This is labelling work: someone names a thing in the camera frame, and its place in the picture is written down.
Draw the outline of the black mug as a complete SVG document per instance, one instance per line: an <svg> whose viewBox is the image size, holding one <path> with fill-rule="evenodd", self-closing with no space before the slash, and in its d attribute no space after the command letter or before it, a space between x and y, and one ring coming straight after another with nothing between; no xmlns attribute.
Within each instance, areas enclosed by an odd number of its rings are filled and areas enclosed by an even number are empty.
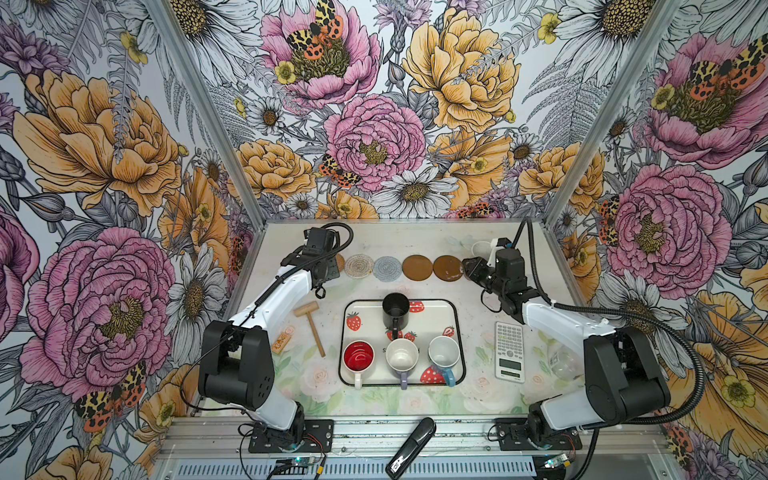
<svg viewBox="0 0 768 480"><path fill-rule="evenodd" d="M383 324L391 340L400 337L408 325L409 299L402 293L390 293L382 301Z"/></svg>

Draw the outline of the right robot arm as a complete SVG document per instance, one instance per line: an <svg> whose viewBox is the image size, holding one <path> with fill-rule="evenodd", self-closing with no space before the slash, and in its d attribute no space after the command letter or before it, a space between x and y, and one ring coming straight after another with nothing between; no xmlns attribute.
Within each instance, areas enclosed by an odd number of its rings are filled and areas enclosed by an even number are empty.
<svg viewBox="0 0 768 480"><path fill-rule="evenodd" d="M669 388L643 333L550 299L539 281L528 283L518 249L498 247L487 260L464 259L462 268L484 293L498 297L503 313L559 342L566 364L584 380L576 391L534 403L515 434L544 447L578 427L619 425L669 405Z"/></svg>

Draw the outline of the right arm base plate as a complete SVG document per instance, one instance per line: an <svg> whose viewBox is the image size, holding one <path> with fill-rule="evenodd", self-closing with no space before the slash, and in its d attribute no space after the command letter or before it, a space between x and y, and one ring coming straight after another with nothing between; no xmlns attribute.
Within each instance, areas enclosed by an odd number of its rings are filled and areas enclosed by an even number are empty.
<svg viewBox="0 0 768 480"><path fill-rule="evenodd" d="M502 451L577 451L583 447L574 428L553 430L537 418L497 418L489 430L489 440L495 439Z"/></svg>

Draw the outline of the plain brown wooden coaster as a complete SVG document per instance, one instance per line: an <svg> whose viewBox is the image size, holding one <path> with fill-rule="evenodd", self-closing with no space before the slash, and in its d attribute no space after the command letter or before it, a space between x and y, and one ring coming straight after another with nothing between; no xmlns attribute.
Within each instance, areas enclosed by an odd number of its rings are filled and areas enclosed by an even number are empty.
<svg viewBox="0 0 768 480"><path fill-rule="evenodd" d="M409 280L424 281L432 275L433 263L424 255L410 255L402 262L402 272Z"/></svg>

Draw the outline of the multicolour zigzag woven coaster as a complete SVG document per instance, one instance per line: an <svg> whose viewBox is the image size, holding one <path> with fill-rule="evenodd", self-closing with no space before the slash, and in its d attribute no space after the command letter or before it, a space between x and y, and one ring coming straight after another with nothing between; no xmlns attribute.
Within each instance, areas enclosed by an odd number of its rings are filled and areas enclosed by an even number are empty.
<svg viewBox="0 0 768 480"><path fill-rule="evenodd" d="M353 279L363 279L373 273L374 260L365 254L355 254L345 260L344 272Z"/></svg>

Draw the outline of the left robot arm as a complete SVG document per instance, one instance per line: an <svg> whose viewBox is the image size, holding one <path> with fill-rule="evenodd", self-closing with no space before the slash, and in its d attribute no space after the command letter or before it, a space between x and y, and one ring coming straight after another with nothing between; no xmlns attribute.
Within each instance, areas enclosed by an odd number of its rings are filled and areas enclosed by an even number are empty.
<svg viewBox="0 0 768 480"><path fill-rule="evenodd" d="M354 232L331 222L306 229L303 238L254 301L205 328L199 360L199 395L251 414L251 436L282 451L298 450L309 434L301 404L275 386L272 345L300 301L309 293L322 299L325 284L340 276L337 255L352 243Z"/></svg>

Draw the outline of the grey woven coaster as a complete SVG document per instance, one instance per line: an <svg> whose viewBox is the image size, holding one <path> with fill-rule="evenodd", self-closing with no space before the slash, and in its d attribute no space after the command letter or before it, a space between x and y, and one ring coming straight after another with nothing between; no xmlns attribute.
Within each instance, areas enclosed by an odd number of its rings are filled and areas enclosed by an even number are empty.
<svg viewBox="0 0 768 480"><path fill-rule="evenodd" d="M373 275L381 282L394 282L402 275L401 262L393 256L379 257L374 262Z"/></svg>

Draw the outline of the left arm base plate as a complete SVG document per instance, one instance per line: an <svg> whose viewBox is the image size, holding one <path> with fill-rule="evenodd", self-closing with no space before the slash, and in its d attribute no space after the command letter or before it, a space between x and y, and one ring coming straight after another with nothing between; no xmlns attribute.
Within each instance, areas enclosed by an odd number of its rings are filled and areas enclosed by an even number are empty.
<svg viewBox="0 0 768 480"><path fill-rule="evenodd" d="M257 426L247 435L252 454L329 453L335 422L330 419L297 420L288 430Z"/></svg>

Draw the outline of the scratched brown wooden coaster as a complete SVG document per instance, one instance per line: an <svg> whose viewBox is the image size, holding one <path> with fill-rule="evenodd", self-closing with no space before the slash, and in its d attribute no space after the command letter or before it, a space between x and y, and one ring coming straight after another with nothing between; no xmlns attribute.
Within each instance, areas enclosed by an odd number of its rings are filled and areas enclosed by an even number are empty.
<svg viewBox="0 0 768 480"><path fill-rule="evenodd" d="M433 262L434 275L444 282L455 282L464 275L462 261L452 255L442 255Z"/></svg>

